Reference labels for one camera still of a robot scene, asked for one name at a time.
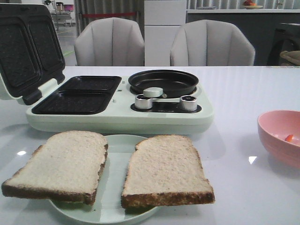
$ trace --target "plate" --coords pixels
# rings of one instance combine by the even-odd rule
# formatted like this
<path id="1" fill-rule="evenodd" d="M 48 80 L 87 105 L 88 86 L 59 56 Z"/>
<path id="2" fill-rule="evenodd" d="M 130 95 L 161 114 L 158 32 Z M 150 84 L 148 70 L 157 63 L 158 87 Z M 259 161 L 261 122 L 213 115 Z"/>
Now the plate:
<path id="1" fill-rule="evenodd" d="M 130 225 L 140 222 L 158 211 L 159 207 L 125 210 L 121 207 L 121 193 L 128 162 L 135 145 L 146 139 L 136 135 L 108 135 L 108 154 L 93 206 L 50 200 L 65 216 L 92 224 Z"/>
<path id="2" fill-rule="evenodd" d="M 246 9 L 259 9 L 262 8 L 263 6 L 244 6 Z"/>

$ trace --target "black frying pan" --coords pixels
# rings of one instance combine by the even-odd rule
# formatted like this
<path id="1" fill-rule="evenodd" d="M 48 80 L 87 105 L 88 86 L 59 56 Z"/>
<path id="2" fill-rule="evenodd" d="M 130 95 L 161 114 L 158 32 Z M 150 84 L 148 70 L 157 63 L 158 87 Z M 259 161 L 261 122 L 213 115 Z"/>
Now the black frying pan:
<path id="1" fill-rule="evenodd" d="M 136 94 L 142 94 L 146 88 L 159 87 L 164 90 L 167 98 L 179 98 L 191 94 L 199 80 L 187 72 L 161 69 L 133 74 L 128 82 Z"/>

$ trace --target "white bread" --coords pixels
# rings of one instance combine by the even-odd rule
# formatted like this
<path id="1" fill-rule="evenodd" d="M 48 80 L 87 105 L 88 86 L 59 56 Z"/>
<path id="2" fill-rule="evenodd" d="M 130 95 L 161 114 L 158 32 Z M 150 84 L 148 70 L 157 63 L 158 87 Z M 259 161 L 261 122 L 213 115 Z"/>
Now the white bread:
<path id="1" fill-rule="evenodd" d="M 121 195 L 123 208 L 215 201 L 197 149 L 180 135 L 158 135 L 135 146 Z"/>
<path id="2" fill-rule="evenodd" d="M 2 193 L 10 197 L 93 204 L 107 147 L 107 140 L 101 134 L 88 131 L 56 134 L 2 184 Z"/>

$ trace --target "open lid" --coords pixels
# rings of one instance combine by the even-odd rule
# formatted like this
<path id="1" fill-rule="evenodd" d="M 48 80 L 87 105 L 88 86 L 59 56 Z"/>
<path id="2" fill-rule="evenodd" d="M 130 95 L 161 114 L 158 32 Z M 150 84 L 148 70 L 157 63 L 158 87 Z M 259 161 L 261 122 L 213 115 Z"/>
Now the open lid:
<path id="1" fill-rule="evenodd" d="M 0 4 L 0 73 L 11 98 L 22 97 L 26 105 L 35 103 L 42 97 L 38 87 L 53 78 L 61 83 L 64 68 L 48 8 Z"/>

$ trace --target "cabinet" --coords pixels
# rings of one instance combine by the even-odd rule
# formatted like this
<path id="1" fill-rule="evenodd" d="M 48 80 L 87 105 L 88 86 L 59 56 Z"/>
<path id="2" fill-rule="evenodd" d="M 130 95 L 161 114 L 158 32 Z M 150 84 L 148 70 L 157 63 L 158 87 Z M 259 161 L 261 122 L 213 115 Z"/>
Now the cabinet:
<path id="1" fill-rule="evenodd" d="M 170 49 L 186 22 L 186 0 L 144 1 L 145 66 L 169 66 Z"/>

